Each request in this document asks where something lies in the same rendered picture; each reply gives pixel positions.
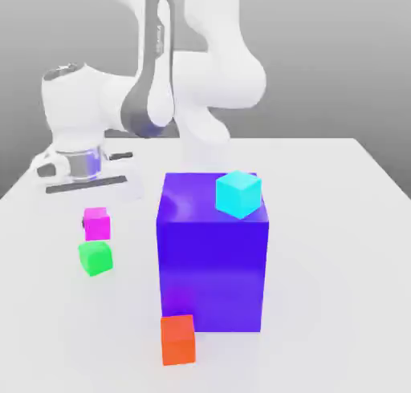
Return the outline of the large purple box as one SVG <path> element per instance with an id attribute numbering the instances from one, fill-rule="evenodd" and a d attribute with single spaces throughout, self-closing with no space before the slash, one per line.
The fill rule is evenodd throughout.
<path id="1" fill-rule="evenodd" d="M 215 207 L 224 173 L 165 175 L 157 213 L 163 316 L 190 314 L 197 332 L 258 332 L 269 217 L 262 205 L 244 219 Z"/>

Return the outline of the small cyan cube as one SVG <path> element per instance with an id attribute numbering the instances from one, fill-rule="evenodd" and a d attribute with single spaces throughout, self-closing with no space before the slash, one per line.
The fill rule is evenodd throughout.
<path id="1" fill-rule="evenodd" d="M 215 207 L 238 219 L 248 217 L 262 205 L 262 179 L 247 172 L 230 172 L 216 179 Z"/>

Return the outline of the small green cube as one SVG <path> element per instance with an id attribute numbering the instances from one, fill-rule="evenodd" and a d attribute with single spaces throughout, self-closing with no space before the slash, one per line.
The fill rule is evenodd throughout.
<path id="1" fill-rule="evenodd" d="M 113 268 L 112 250 L 105 241 L 85 241 L 79 245 L 79 259 L 90 277 Z"/>

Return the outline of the small orange cube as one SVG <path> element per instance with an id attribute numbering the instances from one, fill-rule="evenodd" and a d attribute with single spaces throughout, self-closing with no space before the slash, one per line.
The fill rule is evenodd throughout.
<path id="1" fill-rule="evenodd" d="M 164 366 L 194 363 L 196 361 L 192 315 L 161 318 L 161 349 Z"/>

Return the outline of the small magenta cube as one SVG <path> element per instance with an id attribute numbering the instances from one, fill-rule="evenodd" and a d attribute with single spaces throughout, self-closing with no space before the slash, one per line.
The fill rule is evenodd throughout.
<path id="1" fill-rule="evenodd" d="M 83 212 L 85 241 L 111 239 L 111 219 L 105 207 L 86 208 Z"/>

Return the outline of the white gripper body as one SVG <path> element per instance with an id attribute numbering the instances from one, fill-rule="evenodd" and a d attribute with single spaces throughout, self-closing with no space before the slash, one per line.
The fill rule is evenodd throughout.
<path id="1" fill-rule="evenodd" d="M 44 193 L 49 201 L 69 203 L 117 203 L 138 200 L 143 196 L 144 187 L 140 179 L 125 175 L 50 185 Z"/>

